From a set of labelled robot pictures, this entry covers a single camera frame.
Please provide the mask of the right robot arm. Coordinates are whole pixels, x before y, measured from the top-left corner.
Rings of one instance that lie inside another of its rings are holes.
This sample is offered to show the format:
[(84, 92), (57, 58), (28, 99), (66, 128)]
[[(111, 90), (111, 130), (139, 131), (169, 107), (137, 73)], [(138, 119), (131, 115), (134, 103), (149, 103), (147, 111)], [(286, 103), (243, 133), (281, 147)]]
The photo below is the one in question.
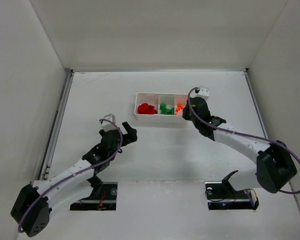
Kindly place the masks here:
[(189, 97), (182, 117), (191, 121), (202, 136), (232, 148), (254, 163), (254, 169), (233, 170), (221, 180), (228, 191), (262, 188), (275, 194), (297, 174), (292, 154), (283, 142), (236, 130), (226, 120), (211, 115), (202, 97)]

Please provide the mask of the white divided plastic container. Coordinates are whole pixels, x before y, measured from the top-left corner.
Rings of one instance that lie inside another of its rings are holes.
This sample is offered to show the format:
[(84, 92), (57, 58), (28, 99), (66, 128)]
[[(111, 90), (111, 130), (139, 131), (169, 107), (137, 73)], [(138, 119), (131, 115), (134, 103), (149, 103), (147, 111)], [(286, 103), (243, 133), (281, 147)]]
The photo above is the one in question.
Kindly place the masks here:
[(186, 103), (185, 94), (139, 92), (135, 97), (134, 114), (142, 123), (185, 125), (182, 114)]

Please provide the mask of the orange lego pile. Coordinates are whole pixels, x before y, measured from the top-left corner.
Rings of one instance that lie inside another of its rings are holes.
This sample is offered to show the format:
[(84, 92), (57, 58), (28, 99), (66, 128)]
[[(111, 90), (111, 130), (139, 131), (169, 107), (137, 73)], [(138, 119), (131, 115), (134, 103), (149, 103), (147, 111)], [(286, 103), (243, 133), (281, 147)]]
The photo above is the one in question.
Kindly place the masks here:
[(176, 116), (182, 115), (183, 109), (184, 109), (184, 106), (183, 106), (181, 103), (178, 103), (178, 104), (175, 106), (174, 114), (175, 114)]

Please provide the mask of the red arched duplo brick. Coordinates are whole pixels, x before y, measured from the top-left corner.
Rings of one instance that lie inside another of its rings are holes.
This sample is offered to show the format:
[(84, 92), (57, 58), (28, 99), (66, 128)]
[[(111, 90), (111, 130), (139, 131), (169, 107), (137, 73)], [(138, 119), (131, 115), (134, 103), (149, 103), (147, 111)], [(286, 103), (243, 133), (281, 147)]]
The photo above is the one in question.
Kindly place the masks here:
[(155, 109), (154, 105), (148, 105), (148, 108), (146, 110), (147, 115), (155, 115), (157, 113), (158, 113), (158, 111)]

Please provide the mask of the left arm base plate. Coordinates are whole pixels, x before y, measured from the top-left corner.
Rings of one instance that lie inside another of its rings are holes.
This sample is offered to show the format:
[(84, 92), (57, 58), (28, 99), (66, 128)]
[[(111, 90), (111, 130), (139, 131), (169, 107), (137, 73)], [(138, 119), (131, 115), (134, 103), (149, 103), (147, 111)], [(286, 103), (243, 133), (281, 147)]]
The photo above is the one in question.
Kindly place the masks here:
[(118, 182), (104, 182), (100, 190), (70, 205), (70, 211), (115, 211), (117, 208)]

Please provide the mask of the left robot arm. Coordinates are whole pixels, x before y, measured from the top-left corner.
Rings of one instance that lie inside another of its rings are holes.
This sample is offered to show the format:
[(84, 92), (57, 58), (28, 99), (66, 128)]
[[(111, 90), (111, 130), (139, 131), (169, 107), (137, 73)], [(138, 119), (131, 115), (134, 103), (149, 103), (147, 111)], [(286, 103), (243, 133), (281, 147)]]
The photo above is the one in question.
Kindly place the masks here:
[(34, 186), (29, 183), (19, 192), (10, 215), (18, 224), (18, 232), (29, 238), (38, 235), (62, 208), (95, 194), (103, 182), (97, 175), (106, 169), (122, 148), (137, 141), (137, 130), (128, 122), (122, 126), (101, 119), (100, 143), (82, 156), (73, 166)]

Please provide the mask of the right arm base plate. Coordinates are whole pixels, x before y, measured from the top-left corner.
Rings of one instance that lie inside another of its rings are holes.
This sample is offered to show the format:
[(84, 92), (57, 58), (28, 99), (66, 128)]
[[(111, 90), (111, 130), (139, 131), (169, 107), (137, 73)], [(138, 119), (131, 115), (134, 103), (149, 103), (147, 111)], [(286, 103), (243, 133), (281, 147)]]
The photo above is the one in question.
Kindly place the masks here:
[(209, 210), (253, 210), (255, 211), (260, 203), (254, 189), (246, 188), (236, 191), (229, 183), (221, 181), (205, 182), (205, 197)]

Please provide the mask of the green duplo brick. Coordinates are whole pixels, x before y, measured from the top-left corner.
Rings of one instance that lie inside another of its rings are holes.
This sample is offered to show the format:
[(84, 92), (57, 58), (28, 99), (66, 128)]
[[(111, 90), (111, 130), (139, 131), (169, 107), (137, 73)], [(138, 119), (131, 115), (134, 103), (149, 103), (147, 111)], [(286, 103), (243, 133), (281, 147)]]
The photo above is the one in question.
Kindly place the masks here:
[(174, 110), (174, 108), (162, 108), (161, 109), (161, 114), (162, 115), (174, 115), (175, 110)]
[(165, 103), (161, 103), (160, 104), (160, 109), (161, 110), (164, 110), (164, 109), (166, 109), (167, 108), (167, 105), (165, 104)]

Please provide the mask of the red printed duplo brick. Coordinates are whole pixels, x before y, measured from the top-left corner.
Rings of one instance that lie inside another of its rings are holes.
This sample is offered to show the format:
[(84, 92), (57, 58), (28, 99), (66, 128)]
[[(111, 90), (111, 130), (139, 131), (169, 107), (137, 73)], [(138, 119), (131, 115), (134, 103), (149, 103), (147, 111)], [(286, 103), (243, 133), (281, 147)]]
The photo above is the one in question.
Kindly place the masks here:
[(142, 103), (138, 106), (137, 112), (138, 114), (147, 114), (148, 113), (149, 105), (147, 103)]

